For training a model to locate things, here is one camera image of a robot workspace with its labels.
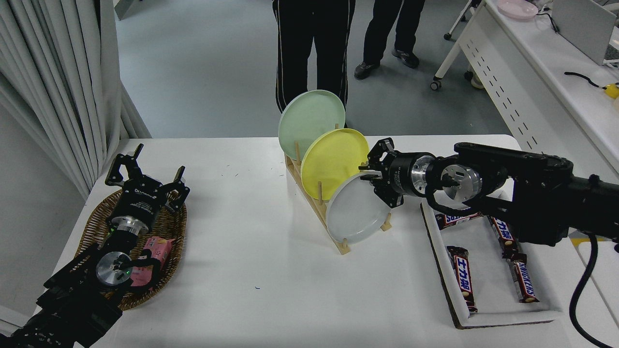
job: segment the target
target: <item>caster wheel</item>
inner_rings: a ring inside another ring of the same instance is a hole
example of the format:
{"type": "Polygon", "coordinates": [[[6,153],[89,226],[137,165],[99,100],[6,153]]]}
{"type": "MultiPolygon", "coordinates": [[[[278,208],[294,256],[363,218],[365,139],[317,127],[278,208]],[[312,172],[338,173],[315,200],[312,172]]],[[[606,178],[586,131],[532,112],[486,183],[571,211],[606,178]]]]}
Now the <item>caster wheel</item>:
{"type": "Polygon", "coordinates": [[[432,81],[432,83],[430,84],[430,88],[432,90],[439,90],[441,89],[441,81],[432,81]]]}

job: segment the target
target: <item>laptop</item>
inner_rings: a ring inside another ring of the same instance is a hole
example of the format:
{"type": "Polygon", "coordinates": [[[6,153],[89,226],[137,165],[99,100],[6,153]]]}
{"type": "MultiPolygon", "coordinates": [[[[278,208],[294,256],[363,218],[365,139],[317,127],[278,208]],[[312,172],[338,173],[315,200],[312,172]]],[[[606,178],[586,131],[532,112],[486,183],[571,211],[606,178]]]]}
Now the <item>laptop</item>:
{"type": "Polygon", "coordinates": [[[554,0],[552,19],[559,34],[599,65],[619,63],[616,15],[593,0],[554,0]]]}

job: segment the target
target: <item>wicker basket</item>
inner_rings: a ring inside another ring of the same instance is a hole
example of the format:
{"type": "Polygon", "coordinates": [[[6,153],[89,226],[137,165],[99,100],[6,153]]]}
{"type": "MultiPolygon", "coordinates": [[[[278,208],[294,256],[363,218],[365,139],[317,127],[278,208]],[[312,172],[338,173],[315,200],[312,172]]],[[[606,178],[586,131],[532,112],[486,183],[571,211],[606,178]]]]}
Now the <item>wicker basket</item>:
{"type": "MultiPolygon", "coordinates": [[[[105,222],[108,216],[112,213],[112,210],[118,203],[120,195],[123,191],[119,190],[107,198],[105,198],[92,212],[86,227],[84,228],[84,234],[79,242],[79,247],[76,251],[76,256],[84,251],[92,243],[98,243],[101,245],[103,239],[108,233],[108,226],[105,222]]],[[[165,239],[174,238],[172,243],[172,250],[170,255],[163,265],[163,269],[160,273],[160,279],[152,289],[139,294],[127,293],[121,301],[118,308],[121,310],[129,310],[142,303],[148,301],[151,297],[157,294],[168,283],[170,278],[174,275],[178,263],[181,261],[181,255],[183,253],[183,245],[185,239],[185,226],[187,223],[187,207],[183,204],[182,208],[176,213],[171,214],[167,209],[162,209],[157,217],[155,226],[152,233],[146,233],[141,235],[137,239],[137,246],[131,251],[131,259],[136,259],[142,249],[146,240],[152,236],[158,236],[165,239]]]]}

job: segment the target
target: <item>wall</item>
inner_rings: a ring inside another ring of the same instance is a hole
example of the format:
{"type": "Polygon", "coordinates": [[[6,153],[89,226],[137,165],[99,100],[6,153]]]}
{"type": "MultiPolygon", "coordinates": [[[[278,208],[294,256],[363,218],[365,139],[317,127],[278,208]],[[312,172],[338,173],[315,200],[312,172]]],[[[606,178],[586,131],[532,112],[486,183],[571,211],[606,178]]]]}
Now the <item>wall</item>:
{"type": "Polygon", "coordinates": [[[0,320],[30,317],[84,200],[0,106],[0,320]]]}

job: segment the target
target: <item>black shoe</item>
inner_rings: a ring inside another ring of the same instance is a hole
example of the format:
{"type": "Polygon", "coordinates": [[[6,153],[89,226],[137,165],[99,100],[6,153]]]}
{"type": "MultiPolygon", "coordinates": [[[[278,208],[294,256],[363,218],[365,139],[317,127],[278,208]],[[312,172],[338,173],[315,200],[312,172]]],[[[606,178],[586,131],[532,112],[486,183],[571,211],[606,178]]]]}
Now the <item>black shoe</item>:
{"type": "Polygon", "coordinates": [[[361,64],[359,64],[356,68],[355,68],[355,77],[359,80],[363,80],[364,78],[370,76],[370,73],[372,72],[372,70],[376,69],[377,67],[379,67],[381,64],[367,64],[365,62],[361,62],[361,64]]]}
{"type": "Polygon", "coordinates": [[[415,56],[414,53],[406,53],[403,51],[398,51],[395,48],[391,51],[394,57],[399,58],[402,61],[402,64],[408,66],[411,69],[415,69],[419,66],[419,58],[415,56]]]}

